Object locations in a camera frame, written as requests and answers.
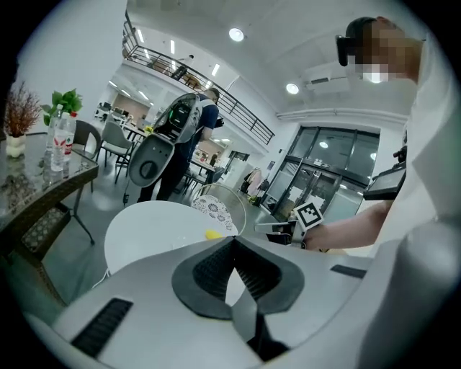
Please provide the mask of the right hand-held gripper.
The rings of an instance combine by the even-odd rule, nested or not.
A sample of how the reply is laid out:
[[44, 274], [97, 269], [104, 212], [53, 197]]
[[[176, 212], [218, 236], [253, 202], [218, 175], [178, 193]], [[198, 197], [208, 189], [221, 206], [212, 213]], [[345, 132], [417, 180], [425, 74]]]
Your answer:
[[286, 222], [256, 223], [254, 230], [266, 234], [270, 242], [306, 249], [305, 235], [308, 230], [323, 222], [323, 215], [314, 203], [296, 207]]

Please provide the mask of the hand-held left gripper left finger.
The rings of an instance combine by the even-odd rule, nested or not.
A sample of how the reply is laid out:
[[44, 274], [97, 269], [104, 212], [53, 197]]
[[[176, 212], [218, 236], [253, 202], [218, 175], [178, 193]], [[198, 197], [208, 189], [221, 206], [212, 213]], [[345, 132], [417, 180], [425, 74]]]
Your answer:
[[139, 259], [64, 309], [53, 329], [72, 342], [113, 299], [132, 306], [97, 356], [112, 368], [257, 368], [259, 356], [231, 321], [207, 319], [176, 297], [171, 278], [185, 259], [209, 249], [203, 241]]

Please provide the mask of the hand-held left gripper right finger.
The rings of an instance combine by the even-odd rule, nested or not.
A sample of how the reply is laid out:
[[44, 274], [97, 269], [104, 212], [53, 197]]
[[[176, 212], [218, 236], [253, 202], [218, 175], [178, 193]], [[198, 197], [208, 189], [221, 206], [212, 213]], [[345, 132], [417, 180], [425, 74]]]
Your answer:
[[262, 301], [250, 293], [244, 273], [233, 272], [233, 325], [255, 350], [291, 350], [311, 338], [346, 303], [372, 263], [370, 258], [310, 252], [260, 239], [247, 242], [269, 254], [262, 262], [253, 256], [241, 257], [241, 262], [283, 307], [262, 313]]

